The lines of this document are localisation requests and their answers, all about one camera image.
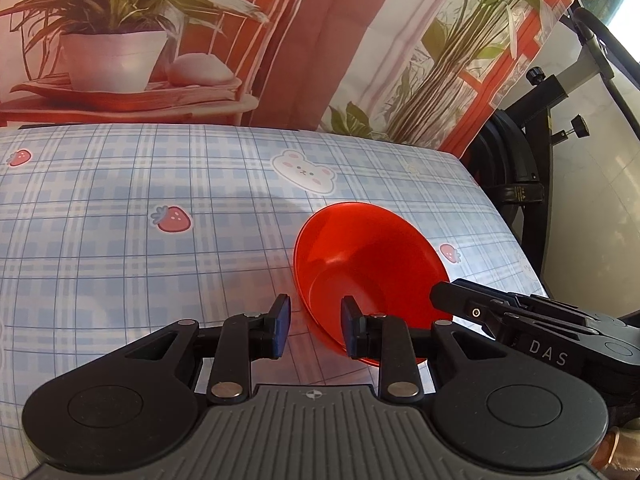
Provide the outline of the red plastic bowl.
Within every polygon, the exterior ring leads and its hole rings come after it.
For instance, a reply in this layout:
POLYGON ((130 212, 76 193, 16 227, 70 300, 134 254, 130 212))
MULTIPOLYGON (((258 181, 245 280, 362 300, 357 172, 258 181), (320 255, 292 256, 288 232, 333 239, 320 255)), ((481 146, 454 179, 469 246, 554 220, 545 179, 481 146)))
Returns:
POLYGON ((364 314, 395 315, 410 328, 452 319, 430 299, 433 286, 449 280, 438 253, 411 223, 380 206, 344 202, 312 214, 297 234, 292 272, 311 333, 340 356, 345 296, 364 314))

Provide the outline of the blue plaid tablecloth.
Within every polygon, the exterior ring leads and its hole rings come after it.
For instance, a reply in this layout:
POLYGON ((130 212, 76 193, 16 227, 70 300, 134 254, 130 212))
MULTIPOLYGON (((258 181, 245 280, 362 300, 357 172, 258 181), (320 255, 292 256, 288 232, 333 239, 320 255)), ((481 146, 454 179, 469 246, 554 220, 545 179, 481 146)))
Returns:
POLYGON ((180 318, 205 326, 294 295, 299 229, 329 204, 399 214, 452 278, 538 294, 454 156, 307 131, 88 125, 1 133, 1 474, 35 467, 41 384, 180 318))

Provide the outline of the black exercise bike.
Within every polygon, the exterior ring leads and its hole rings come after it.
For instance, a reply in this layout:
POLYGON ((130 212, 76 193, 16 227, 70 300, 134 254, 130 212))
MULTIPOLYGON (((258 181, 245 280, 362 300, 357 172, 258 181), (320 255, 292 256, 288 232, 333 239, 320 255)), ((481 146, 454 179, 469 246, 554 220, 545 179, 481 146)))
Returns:
POLYGON ((614 84, 619 70, 634 86, 639 63, 599 18, 575 0, 561 23, 580 43, 577 60, 557 75, 534 66, 526 73, 532 88, 504 110, 495 110, 465 150, 461 161, 483 189, 508 226, 522 216, 518 230, 521 248, 535 273, 544 270, 552 195, 552 150, 572 134, 589 136, 582 116, 570 128, 552 129, 553 107, 580 86, 598 77, 634 133, 639 121, 614 84))

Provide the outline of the printed room backdrop cloth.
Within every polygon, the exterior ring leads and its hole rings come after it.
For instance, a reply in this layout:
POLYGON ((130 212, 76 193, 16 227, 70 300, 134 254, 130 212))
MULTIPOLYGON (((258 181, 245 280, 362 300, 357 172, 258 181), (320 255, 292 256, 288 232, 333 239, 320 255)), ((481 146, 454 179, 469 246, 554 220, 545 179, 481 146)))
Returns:
POLYGON ((320 130, 461 155, 573 1, 1 0, 1 120, 320 130))

